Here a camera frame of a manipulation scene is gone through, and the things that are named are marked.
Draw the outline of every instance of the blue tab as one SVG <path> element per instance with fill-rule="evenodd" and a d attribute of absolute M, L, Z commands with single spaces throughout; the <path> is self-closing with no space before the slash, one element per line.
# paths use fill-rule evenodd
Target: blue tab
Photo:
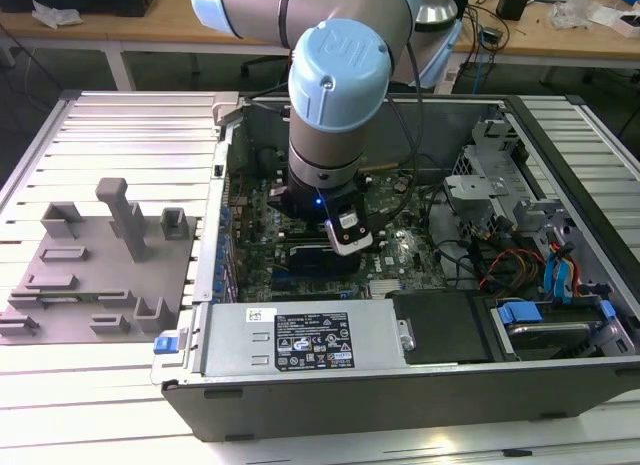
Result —
<path fill-rule="evenodd" d="M 556 264 L 553 260 L 553 254 L 549 254 L 549 258 L 547 258 L 547 265 L 544 267 L 544 291 L 547 293 L 551 293 L 553 289 L 553 269 Z"/>
<path fill-rule="evenodd" d="M 616 318 L 616 310 L 613 308 L 613 305 L 611 305 L 611 302 L 609 300 L 601 301 L 600 309 L 602 310 L 602 313 L 607 320 Z"/>
<path fill-rule="evenodd" d="M 571 299 L 564 293 L 564 282 L 569 275 L 569 264 L 565 261 L 560 262 L 558 274 L 556 275 L 556 283 L 553 287 L 553 296 L 562 299 L 562 303 L 571 303 Z"/>
<path fill-rule="evenodd" d="M 153 341 L 153 353 L 156 355 L 178 353 L 178 337 L 156 337 Z"/>
<path fill-rule="evenodd" d="M 507 302 L 505 306 L 511 311 L 516 322 L 542 321 L 542 315 L 534 302 Z"/>
<path fill-rule="evenodd" d="M 534 302 L 507 302 L 498 308 L 502 323 L 541 322 L 542 315 Z"/>
<path fill-rule="evenodd" d="M 502 320 L 502 323 L 505 325 L 513 323 L 513 314 L 506 306 L 498 307 L 498 315 L 500 315 L 500 320 Z"/>

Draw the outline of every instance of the blue latch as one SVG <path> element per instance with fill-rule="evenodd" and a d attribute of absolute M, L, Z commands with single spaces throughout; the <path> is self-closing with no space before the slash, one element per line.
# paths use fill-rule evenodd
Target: blue latch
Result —
<path fill-rule="evenodd" d="M 505 325 L 520 322 L 541 322 L 542 315 L 534 302 L 507 302 L 498 307 L 498 315 Z"/>
<path fill-rule="evenodd" d="M 153 341 L 153 353 L 156 355 L 178 353 L 178 337 L 156 337 Z"/>
<path fill-rule="evenodd" d="M 611 305 L 609 300 L 602 300 L 600 302 L 600 309 L 607 321 L 616 318 L 616 310 L 613 308 L 613 305 Z"/>

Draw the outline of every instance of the blue cable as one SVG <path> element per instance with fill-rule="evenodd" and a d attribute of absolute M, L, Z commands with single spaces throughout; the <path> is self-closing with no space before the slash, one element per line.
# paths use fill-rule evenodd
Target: blue cable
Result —
<path fill-rule="evenodd" d="M 481 71 L 482 71 L 482 56 L 484 55 L 484 28 L 482 28 L 482 26 L 476 22 L 476 24 L 478 25 L 477 30 L 480 31 L 479 38 L 480 38 L 480 58 L 479 58 L 479 63 L 478 63 L 478 72 L 476 73 L 476 80 L 473 82 L 473 90 L 471 91 L 472 95 L 475 95 L 478 92 L 478 84 L 480 83 L 480 75 L 481 75 Z"/>

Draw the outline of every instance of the motherboard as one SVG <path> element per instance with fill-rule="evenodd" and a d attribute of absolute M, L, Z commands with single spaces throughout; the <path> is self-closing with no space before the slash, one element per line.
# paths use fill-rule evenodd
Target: motherboard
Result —
<path fill-rule="evenodd" d="M 370 213 L 394 208 L 407 193 L 408 180 L 397 173 L 372 175 L 367 181 Z M 230 187 L 239 302 L 384 298 L 396 290 L 445 286 L 420 220 L 426 188 L 416 190 L 372 247 L 340 257 L 322 225 L 290 219 L 267 203 L 271 186 L 268 180 L 245 177 Z"/>

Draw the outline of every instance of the floor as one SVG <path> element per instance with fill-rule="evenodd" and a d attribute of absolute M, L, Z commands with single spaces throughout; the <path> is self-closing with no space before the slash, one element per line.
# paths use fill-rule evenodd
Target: floor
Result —
<path fill-rule="evenodd" d="M 53 106 L 57 89 L 47 76 L 18 53 L 16 66 L 0 70 L 0 185 L 5 182 L 31 139 L 44 122 L 46 106 Z M 114 90 L 107 63 L 100 52 L 37 50 L 36 58 L 66 89 Z M 253 57 L 198 55 L 200 73 L 192 73 L 192 59 L 177 53 L 128 53 L 138 90 L 261 90 L 280 77 L 281 62 L 252 67 L 248 78 L 240 65 Z M 481 80 L 480 93 L 526 95 L 579 95 L 614 132 L 640 105 L 640 86 L 630 82 L 633 70 L 597 70 L 591 83 L 583 83 L 584 69 L 559 68 L 550 85 L 542 85 L 540 67 L 497 65 Z M 475 70 L 457 83 L 455 93 L 471 93 Z M 640 116 L 627 127 L 623 143 L 640 156 Z"/>

